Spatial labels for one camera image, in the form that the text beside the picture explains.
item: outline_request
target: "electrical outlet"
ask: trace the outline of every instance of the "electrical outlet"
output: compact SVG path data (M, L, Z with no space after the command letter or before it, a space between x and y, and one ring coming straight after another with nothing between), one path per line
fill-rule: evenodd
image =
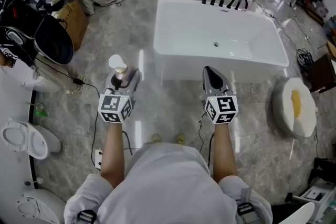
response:
M95 153L94 153L95 155L95 159L94 159L94 165L95 165L95 167L97 168L97 169L99 169L100 170L100 165L101 165L101 160L102 160L102 158L103 158L103 151L101 151L101 150L96 150L95 151Z

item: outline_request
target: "brown box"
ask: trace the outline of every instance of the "brown box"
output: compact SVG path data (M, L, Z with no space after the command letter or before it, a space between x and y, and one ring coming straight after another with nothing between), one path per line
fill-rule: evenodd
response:
M72 40L74 49L78 50L83 40L84 33L89 24L89 19L85 15L78 0L67 3L62 9L55 12L56 19L64 19L67 22L67 32Z

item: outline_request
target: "round white ottoman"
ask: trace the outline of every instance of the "round white ottoman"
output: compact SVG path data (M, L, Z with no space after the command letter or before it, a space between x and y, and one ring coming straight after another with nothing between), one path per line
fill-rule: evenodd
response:
M316 126L316 106L299 78L279 80L272 95L276 124L295 138L310 137Z

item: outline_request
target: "bathtub faucet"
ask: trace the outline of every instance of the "bathtub faucet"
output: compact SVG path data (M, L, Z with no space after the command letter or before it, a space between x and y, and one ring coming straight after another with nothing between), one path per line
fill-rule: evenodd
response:
M232 4L233 4L233 2L234 2L235 0L231 0L231 2L226 6L227 8L231 8L231 6L232 6ZM247 8L248 7L248 5L247 5L247 0L245 0L245 8Z

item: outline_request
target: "white toilet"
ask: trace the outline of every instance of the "white toilet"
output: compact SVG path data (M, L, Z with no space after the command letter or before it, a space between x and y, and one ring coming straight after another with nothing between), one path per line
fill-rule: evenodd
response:
M0 129L1 139L12 151L27 152L36 159L45 159L50 152L59 152L59 139L49 130L28 122L9 119Z
M52 224L64 223L65 202L45 189L33 189L23 193L16 209L23 217L38 218Z

